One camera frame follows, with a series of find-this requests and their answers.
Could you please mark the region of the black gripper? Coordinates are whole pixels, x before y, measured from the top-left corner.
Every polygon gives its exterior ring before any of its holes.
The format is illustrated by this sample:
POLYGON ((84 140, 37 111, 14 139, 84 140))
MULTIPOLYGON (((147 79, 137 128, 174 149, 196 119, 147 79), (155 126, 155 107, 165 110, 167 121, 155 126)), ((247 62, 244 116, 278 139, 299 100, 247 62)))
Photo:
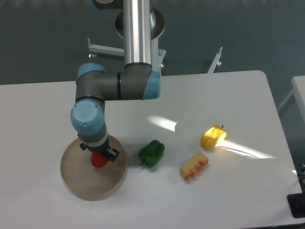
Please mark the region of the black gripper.
POLYGON ((89 146, 85 144, 86 148, 93 153, 100 153, 105 156, 109 161, 115 162, 119 156, 119 151, 115 148, 109 148, 109 144, 103 144, 97 147, 89 146))

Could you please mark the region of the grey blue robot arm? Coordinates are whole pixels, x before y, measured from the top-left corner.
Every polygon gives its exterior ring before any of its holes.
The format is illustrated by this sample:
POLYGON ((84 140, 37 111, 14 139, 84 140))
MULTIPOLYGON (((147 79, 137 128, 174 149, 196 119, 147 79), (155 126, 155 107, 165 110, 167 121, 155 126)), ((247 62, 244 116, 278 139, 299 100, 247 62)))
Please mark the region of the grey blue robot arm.
POLYGON ((122 9, 124 72, 106 73, 102 65, 93 62, 81 65, 70 118, 80 148, 113 162, 120 152, 110 145, 105 102, 157 99, 161 93, 160 73, 152 67, 152 8, 148 0, 93 0, 92 5, 100 10, 122 9))

